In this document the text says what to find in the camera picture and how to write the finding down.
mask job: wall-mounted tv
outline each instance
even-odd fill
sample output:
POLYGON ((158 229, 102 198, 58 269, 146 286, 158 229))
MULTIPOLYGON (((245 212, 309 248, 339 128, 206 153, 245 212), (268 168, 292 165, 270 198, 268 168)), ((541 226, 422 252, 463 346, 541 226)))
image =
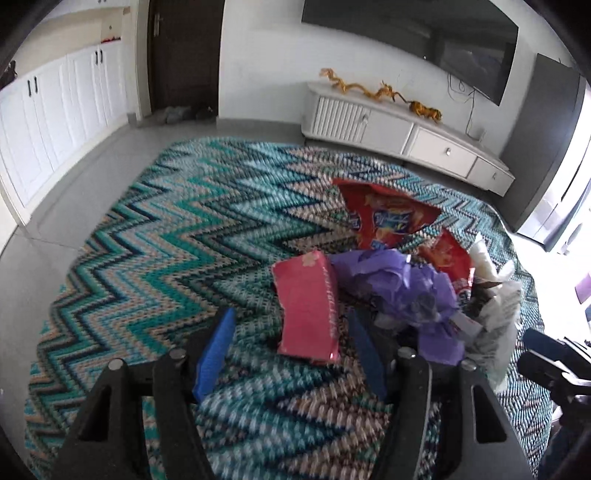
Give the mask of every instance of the wall-mounted tv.
POLYGON ((302 22, 373 38, 427 60, 497 105, 518 27, 489 0, 306 0, 302 22))

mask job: pink box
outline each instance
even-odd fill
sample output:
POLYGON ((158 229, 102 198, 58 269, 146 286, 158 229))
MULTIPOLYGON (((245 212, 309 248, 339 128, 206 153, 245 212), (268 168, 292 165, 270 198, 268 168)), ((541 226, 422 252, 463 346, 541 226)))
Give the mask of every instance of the pink box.
POLYGON ((284 311, 278 352, 325 362, 339 361, 336 277, 329 259, 314 250, 271 267, 284 311))

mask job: zigzag rug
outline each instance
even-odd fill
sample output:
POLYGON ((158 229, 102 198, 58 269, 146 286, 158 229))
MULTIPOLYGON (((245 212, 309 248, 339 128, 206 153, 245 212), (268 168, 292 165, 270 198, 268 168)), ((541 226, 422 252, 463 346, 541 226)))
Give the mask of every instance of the zigzag rug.
MULTIPOLYGON (((25 406, 30 467, 49 478, 87 392, 114 357, 153 360, 211 320, 238 312, 236 335, 214 392, 195 411, 219 478, 369 477, 390 410, 368 393, 345 331, 341 365, 315 367, 277 355, 281 332, 272 263, 313 247, 353 246, 333 177, 381 183, 442 208, 409 236, 413 252, 442 226, 464 247, 477 232, 500 266, 516 260, 521 319, 543 330, 534 282, 496 213, 484 202, 369 157, 321 148, 206 138, 162 152, 106 214, 71 267, 41 332, 25 406)), ((550 428, 548 393, 515 362, 500 396, 535 471, 550 428)), ((163 478, 153 404, 144 402, 154 478, 163 478)), ((439 405, 430 413, 421 478, 431 478, 439 405)))

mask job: baseboard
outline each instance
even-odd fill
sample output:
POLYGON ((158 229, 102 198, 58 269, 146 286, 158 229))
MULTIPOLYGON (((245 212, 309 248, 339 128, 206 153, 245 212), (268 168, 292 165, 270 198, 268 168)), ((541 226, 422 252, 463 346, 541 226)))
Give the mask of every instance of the baseboard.
POLYGON ((274 132, 286 132, 289 134, 301 132, 300 124, 291 124, 288 122, 275 122, 270 120, 253 120, 248 118, 216 118, 216 126, 221 135, 223 130, 253 130, 260 132, 261 129, 267 129, 274 132))
MULTIPOLYGON (((33 198, 27 203, 26 206, 20 204, 20 202, 12 202, 12 207, 16 210, 18 215, 18 219, 16 219, 19 223, 26 225, 31 220, 33 213, 38 209, 41 203, 48 197, 51 191, 55 188, 55 186, 62 180, 66 175, 73 169, 75 165, 77 165, 80 160, 87 157, 95 148, 97 148, 101 143, 103 143, 107 138, 113 135, 117 130, 125 127, 128 124, 128 117, 127 115, 119 117, 112 125, 108 126, 103 130, 99 135, 94 137, 93 139, 86 142, 83 146, 81 146, 74 154, 70 156, 60 167, 53 172, 51 177, 47 179, 47 181, 43 184, 43 186, 39 189, 39 191, 33 196, 33 198)), ((8 196, 13 198, 18 198, 18 195, 14 191, 14 188, 7 188, 8 196)))

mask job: tv stand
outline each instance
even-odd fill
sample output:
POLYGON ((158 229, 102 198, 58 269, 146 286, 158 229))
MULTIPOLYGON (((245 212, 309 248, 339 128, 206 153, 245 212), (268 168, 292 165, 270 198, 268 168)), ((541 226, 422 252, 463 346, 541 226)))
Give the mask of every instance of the tv stand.
POLYGON ((410 112, 389 99, 346 95, 327 83, 309 83, 306 138, 391 155, 441 171, 503 196, 515 177, 493 153, 467 135, 410 112))

